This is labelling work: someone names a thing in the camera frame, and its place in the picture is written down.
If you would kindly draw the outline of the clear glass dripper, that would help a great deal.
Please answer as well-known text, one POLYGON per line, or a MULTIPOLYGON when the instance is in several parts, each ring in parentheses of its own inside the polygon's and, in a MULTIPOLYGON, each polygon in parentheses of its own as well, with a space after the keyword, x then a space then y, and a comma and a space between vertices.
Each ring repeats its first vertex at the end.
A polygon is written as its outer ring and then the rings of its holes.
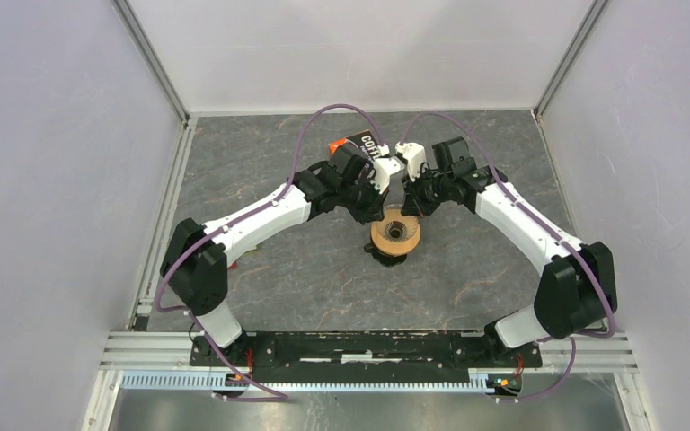
POLYGON ((377 232, 389 242, 408 242, 420 232, 419 218, 415 215, 403 215, 401 205, 385 207, 384 216, 377 232))

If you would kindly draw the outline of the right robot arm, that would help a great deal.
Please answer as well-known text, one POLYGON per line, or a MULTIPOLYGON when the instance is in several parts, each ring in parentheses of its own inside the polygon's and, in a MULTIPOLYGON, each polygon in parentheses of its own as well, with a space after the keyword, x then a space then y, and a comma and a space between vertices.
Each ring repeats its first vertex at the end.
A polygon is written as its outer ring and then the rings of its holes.
POLYGON ((615 268, 607 246, 588 244, 545 218, 494 165, 477 164, 460 136, 433 145, 436 168, 422 145, 400 142, 395 152, 405 165, 404 215, 430 216, 446 202, 462 205, 503 233, 537 270, 533 303, 485 327, 482 352, 490 364, 508 365, 531 342, 614 334, 615 268))

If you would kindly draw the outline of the wooden ring holder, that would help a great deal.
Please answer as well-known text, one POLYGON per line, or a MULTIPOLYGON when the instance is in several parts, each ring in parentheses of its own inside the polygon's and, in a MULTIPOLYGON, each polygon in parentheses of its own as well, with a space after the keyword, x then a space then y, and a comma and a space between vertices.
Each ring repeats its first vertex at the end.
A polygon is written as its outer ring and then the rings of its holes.
POLYGON ((386 256, 400 257, 414 251, 420 242, 419 218, 403 215, 402 206, 384 208, 384 218, 370 226, 370 238, 376 249, 386 256))

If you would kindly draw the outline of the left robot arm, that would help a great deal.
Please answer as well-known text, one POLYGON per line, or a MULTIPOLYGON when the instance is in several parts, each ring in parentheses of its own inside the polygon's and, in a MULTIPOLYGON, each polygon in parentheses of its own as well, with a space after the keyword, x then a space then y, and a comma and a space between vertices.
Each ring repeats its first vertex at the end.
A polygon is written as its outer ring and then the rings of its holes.
POLYGON ((181 309, 212 338, 214 357, 223 365, 239 364, 246 342, 227 303, 229 267, 272 236, 336 207, 361 224, 382 220, 390 180, 401 168, 392 157, 370 159, 342 145, 328 160, 295 172, 266 198, 229 216, 203 224, 182 220, 169 241, 155 296, 170 287, 181 309))

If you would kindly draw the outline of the coffee filter box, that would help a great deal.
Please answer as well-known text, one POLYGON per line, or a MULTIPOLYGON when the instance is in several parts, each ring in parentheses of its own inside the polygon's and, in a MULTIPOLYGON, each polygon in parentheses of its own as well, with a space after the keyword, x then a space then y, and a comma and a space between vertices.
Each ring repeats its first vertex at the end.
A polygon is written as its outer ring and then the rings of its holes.
POLYGON ((365 130, 356 135, 344 137, 328 144, 329 156, 346 144, 353 144, 370 159, 383 156, 382 146, 377 142, 375 135, 370 130, 365 130))

